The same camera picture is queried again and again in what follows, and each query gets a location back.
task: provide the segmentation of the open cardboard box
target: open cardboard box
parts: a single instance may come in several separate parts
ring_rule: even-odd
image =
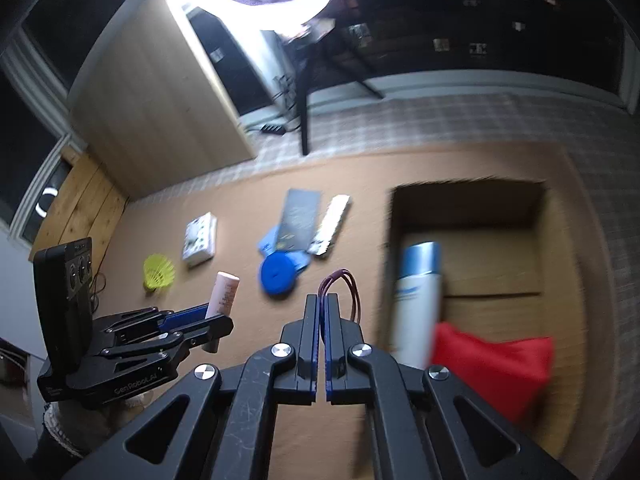
[[[441,318],[501,342],[554,340],[552,379],[527,433],[553,457],[567,443],[585,374],[585,315],[559,200],[543,182],[485,178],[393,190],[378,345],[388,348],[402,250],[441,244]]]

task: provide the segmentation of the brown table surface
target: brown table surface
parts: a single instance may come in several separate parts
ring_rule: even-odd
[[[348,268],[362,297],[362,330],[374,340],[380,299],[389,191],[399,184],[456,178],[503,176],[546,180],[560,196],[570,221],[584,283],[589,329],[588,369],[578,419],[562,457],[581,478],[588,478],[600,459],[609,431],[614,384],[612,285],[604,238],[577,173],[559,144],[456,143],[410,152],[373,153],[333,158],[257,175],[220,187],[160,203],[132,204],[114,232],[100,269],[107,286],[98,315],[144,306],[180,310],[209,300],[219,270],[241,281],[232,310],[235,328],[220,341],[218,354],[200,348],[179,367],[185,374],[212,362],[220,368],[240,364],[257,349],[277,342],[283,325],[302,315],[306,294],[335,269]],[[261,291],[257,243],[279,222],[287,189],[322,192],[321,215],[332,196],[350,194],[353,206],[337,245],[327,261],[312,261],[293,293],[275,301]],[[180,259],[186,224],[211,211],[218,217],[216,256],[187,270]],[[165,292],[146,296],[142,263],[152,253],[168,256],[176,266],[175,283]],[[335,285],[342,312],[350,309],[348,291]],[[318,402],[311,407],[278,409],[270,473],[272,478],[348,478],[363,410],[324,402],[322,367]],[[169,385],[156,390],[156,395]]]

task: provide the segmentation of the white bottle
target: white bottle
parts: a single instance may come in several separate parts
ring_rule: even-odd
[[[392,355],[400,364],[426,368],[431,364],[435,326],[440,318],[442,276],[436,242],[404,250],[396,283]]]
[[[205,319],[215,316],[216,314],[230,316],[239,283],[240,278],[237,276],[227,274],[226,272],[218,273],[216,282],[213,284],[213,290],[211,291],[211,298]],[[218,352],[219,344],[220,339],[214,339],[208,343],[204,343],[202,349],[210,354],[215,354]]]

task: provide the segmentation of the blue disc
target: blue disc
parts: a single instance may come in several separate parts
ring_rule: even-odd
[[[289,292],[296,283],[296,266],[286,253],[276,251],[260,266],[260,282],[267,294],[276,296]]]

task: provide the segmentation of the yellow shuttlecock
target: yellow shuttlecock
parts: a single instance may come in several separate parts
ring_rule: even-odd
[[[164,254],[148,256],[143,265],[145,273],[145,288],[156,290],[171,285],[174,282],[175,268],[171,260]]]

